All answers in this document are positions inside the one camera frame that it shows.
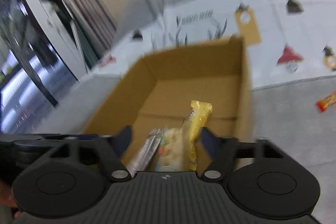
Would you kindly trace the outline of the yellow snack packet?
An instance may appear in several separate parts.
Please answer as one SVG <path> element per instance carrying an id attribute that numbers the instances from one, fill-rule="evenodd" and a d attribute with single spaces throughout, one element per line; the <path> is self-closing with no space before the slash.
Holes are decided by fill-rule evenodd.
<path id="1" fill-rule="evenodd" d="M 192 100 L 190 107 L 190 116 L 182 126 L 184 167 L 186 170 L 196 171 L 198 166 L 196 143 L 213 111 L 213 106 L 208 102 Z"/>

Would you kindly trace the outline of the silver snack packet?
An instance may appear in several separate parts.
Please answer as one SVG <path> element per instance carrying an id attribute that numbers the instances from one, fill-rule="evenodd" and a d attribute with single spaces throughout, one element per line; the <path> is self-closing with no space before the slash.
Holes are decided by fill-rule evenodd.
<path id="1" fill-rule="evenodd" d="M 134 177 L 137 172 L 145 171 L 151 164 L 162 138 L 161 129 L 153 129 L 146 138 L 145 144 L 132 157 L 126 168 L 131 177 Z"/>

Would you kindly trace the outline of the pale popcorn snack bag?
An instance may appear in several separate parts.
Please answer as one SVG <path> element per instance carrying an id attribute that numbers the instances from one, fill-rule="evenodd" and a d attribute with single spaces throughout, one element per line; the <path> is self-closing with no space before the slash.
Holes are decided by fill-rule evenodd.
<path id="1" fill-rule="evenodd" d="M 187 170 L 188 137 L 185 127 L 165 128 L 158 147 L 156 172 Z"/>

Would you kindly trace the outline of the cardboard box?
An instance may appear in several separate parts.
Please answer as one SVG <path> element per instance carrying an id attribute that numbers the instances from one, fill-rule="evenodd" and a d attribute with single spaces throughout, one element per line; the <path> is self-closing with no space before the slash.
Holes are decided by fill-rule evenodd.
<path id="1" fill-rule="evenodd" d="M 130 159 L 155 128 L 177 128 L 187 120 L 191 101 L 212 104 L 207 127 L 216 136 L 252 140 L 252 110 L 247 49 L 232 37 L 153 52 L 122 76 L 90 121 L 84 134 L 116 134 L 133 129 L 122 157 Z"/>

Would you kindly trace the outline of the red gold candy bar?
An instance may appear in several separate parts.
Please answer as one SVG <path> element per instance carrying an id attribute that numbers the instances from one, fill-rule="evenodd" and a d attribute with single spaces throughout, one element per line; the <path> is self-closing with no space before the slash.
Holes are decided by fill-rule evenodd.
<path id="1" fill-rule="evenodd" d="M 315 105 L 317 106 L 320 112 L 324 112 L 328 107 L 334 105 L 336 102 L 336 92 L 332 92 L 327 97 L 319 100 Z"/>

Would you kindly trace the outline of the white window frame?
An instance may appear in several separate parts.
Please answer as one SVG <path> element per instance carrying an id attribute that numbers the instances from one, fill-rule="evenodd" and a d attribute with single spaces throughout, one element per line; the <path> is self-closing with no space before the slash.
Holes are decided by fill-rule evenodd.
<path id="1" fill-rule="evenodd" d="M 26 2 L 56 53 L 74 77 L 80 80 L 87 74 L 83 59 L 52 5 L 42 0 L 26 0 Z"/>

